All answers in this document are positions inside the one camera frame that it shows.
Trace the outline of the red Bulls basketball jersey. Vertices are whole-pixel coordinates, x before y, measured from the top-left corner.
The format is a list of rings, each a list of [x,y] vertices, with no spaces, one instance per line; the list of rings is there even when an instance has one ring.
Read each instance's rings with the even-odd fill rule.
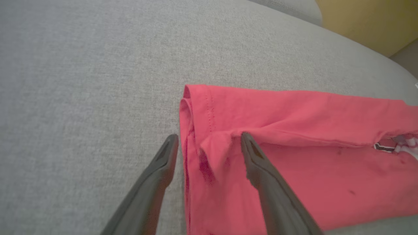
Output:
[[[262,235],[241,134],[254,137],[321,229],[418,214],[418,106],[314,91],[186,85],[187,235]]]

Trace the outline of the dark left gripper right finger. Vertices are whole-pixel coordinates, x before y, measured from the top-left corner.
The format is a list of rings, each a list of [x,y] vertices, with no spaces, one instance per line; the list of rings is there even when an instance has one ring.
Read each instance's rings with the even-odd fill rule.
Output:
[[[267,235],[324,235],[251,134],[241,135],[247,179],[258,191]]]

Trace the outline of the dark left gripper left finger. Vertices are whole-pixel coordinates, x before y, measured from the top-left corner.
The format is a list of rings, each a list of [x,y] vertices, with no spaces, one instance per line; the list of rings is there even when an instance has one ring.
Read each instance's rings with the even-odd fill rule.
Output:
[[[101,235],[155,235],[165,190],[173,180],[179,137],[169,135]]]

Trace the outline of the grey fabric sofa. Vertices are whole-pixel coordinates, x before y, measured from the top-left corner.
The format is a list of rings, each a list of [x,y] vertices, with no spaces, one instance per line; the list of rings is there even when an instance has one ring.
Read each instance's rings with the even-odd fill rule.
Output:
[[[416,79],[247,0],[0,0],[0,235],[99,235],[185,84],[418,105]]]

